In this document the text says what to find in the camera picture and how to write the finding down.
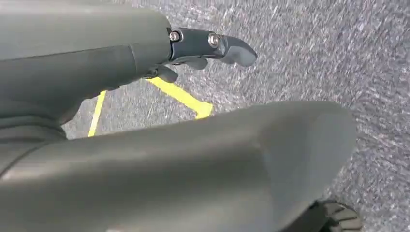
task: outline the yellow parking line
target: yellow parking line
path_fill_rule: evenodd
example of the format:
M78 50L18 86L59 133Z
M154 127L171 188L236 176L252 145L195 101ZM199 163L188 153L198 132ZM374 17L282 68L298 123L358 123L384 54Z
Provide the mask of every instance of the yellow parking line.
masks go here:
M196 112L196 119L208 117L209 115L211 115L213 107L212 104L194 98L191 94L185 92L180 87L172 83L163 81L159 77L147 79L147 81L158 87L162 92L168 94L188 108L194 110Z
M92 137L95 135L95 130L97 129L98 119L100 118L101 109L103 108L105 93L107 91L103 91L98 95L97 104L95 105L94 115L92 116L90 130L88 132L88 136Z
M205 118L211 115L213 105L204 101L200 101L194 98L191 94L185 92L180 87L163 81L162 79L156 77L153 79L146 79L148 82L155 85L162 92L168 94L169 96L175 98L180 103L184 104L188 108L196 112L195 119ZM91 126L88 132L88 136L92 137L95 135L95 131L98 125L98 119L100 118L101 109L103 107L104 98L106 91L100 93L97 99L97 104L95 106L94 115L92 117Z

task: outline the wheel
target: wheel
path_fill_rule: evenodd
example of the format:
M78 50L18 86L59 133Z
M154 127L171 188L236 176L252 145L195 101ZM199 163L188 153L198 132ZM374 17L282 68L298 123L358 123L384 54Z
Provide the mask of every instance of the wheel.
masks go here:
M335 202L322 202L327 211L329 221L320 232L359 232L362 221L359 215L350 207Z

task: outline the asphalt ground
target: asphalt ground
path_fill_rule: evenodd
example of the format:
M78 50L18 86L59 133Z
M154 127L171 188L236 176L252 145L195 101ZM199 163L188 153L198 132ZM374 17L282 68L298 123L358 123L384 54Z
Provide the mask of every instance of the asphalt ground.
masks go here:
M283 100L332 100L352 110L357 149L325 196L353 206L366 232L410 231L410 1L112 1L162 12L173 26L248 42L250 68L176 68L176 85L212 114ZM64 126L86 137L97 99ZM195 112L147 81L107 92L96 135L193 120Z

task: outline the road marking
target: road marking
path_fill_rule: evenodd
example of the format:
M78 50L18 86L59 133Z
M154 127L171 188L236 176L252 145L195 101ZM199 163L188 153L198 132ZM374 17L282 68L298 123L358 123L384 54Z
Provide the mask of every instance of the road marking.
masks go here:
M184 104L186 107L195 111L196 112L195 119L201 119L201 118L205 118L211 115L212 108L213 108L212 104L207 103L205 101L200 101L194 98L191 94L185 92L180 87L172 83L168 83L159 77L155 77L153 79L146 79L146 80L152 83L153 85L155 85L162 92L168 94L169 96L173 97L180 103ZM92 137L95 135L95 131L98 125L98 119L100 118L101 109L103 108L103 103L104 103L106 92L107 91L103 91L98 96L97 104L95 105L94 115L91 121L91 126L88 132L89 137Z
M194 110L196 112L195 119L200 119L211 115L213 108L212 104L194 98L191 94L185 92L180 87L172 83L168 83L159 77L147 79L147 81L155 85L162 92L168 94L188 108Z
M92 137L95 135L95 130L97 129L98 119L100 118L101 109L103 108L105 93L107 91L103 91L98 95L97 104L95 105L94 115L92 116L90 130L88 132L88 136Z

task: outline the bolt head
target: bolt head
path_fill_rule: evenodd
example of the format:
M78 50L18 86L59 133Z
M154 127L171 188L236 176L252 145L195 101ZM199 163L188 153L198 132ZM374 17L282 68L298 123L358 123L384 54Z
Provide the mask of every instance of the bolt head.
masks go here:
M179 33L176 32L176 31L173 31L173 32L169 33L169 39L170 39L172 42L177 42L177 41L180 40L180 38L181 38L181 37L179 36Z
M209 36L208 36L208 43L213 48L218 47L219 37L215 33L210 33Z

